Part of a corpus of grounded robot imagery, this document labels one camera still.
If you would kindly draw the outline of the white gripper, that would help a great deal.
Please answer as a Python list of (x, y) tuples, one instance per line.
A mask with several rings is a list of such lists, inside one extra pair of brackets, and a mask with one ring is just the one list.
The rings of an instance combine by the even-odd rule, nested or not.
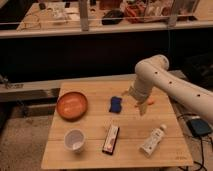
[(136, 89), (133, 86), (131, 86), (129, 88), (129, 91), (125, 90), (122, 92), (122, 96), (129, 96), (129, 95), (131, 95), (138, 102), (144, 102), (144, 103), (138, 104), (140, 115), (144, 115), (147, 111), (147, 103), (145, 101), (149, 97), (150, 92), (149, 91), (140, 91), (139, 89)]

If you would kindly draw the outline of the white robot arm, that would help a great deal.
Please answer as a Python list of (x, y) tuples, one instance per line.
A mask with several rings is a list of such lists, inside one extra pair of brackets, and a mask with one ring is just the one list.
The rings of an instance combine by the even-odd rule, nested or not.
[(127, 93), (144, 103), (152, 88), (157, 87), (213, 125), (213, 92), (173, 76), (168, 68), (169, 60), (164, 55), (139, 61), (135, 66), (135, 81)]

